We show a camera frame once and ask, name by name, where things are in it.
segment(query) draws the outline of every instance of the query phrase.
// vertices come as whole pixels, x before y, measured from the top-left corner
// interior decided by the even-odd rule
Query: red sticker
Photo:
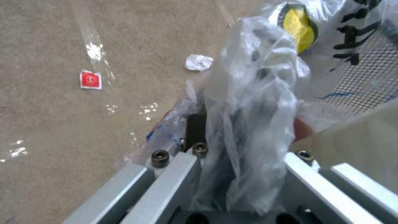
[[[80,73],[80,88],[101,89],[101,74],[82,70]]]

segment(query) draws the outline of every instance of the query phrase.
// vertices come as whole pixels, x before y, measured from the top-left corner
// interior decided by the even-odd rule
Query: blue stripe
[[[331,94],[328,94],[328,95],[326,95],[326,96],[324,96],[324,97],[318,97],[318,96],[316,96],[316,98],[318,98],[318,99],[327,99],[327,98],[329,98],[329,97],[336,97],[336,96],[351,96],[351,95],[356,95],[356,93],[355,92],[333,92],[333,93],[331,93]]]

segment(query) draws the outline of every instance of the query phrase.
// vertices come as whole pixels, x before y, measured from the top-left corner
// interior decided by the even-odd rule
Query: hex bolt
[[[180,138],[178,141],[178,146],[180,151],[184,151],[185,148],[185,138]]]
[[[192,146],[192,154],[200,159],[205,158],[208,151],[209,149],[207,148],[206,143],[199,142]]]
[[[155,168],[163,168],[169,164],[169,153],[164,150],[158,150],[152,153],[152,166]]]
[[[298,156],[301,160],[303,160],[308,165],[312,166],[312,162],[314,161],[314,156],[312,156],[309,152],[305,150],[300,150],[296,152],[296,156]]]

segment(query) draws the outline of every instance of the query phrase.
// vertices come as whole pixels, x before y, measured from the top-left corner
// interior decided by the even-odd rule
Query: hole
[[[161,159],[161,158],[165,157],[166,154],[164,152],[162,152],[162,151],[158,151],[158,152],[155,152],[154,156],[157,159]]]
[[[204,150],[206,148],[206,146],[203,143],[197,143],[196,144],[196,148],[201,151]]]
[[[306,152],[306,151],[300,151],[300,152],[298,152],[298,154],[299,154],[300,156],[304,157],[304,158],[309,158],[309,157],[311,157],[311,155],[310,155],[308,152]]]
[[[264,79],[268,73],[269,73],[269,69],[261,68],[257,71],[256,76],[258,79]]]
[[[300,222],[289,213],[280,213],[276,216],[276,224],[300,224]]]
[[[193,213],[188,218],[185,224],[210,224],[209,219],[201,213]]]
[[[260,58],[260,53],[257,50],[253,51],[253,53],[252,53],[252,61],[255,62],[259,58]]]

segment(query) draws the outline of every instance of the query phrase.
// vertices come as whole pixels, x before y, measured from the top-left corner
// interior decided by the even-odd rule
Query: white plastic bag
[[[295,137],[293,92],[297,79],[308,76],[290,35],[261,16],[238,20],[204,88],[210,150],[197,209],[223,203],[227,210],[270,209]]]

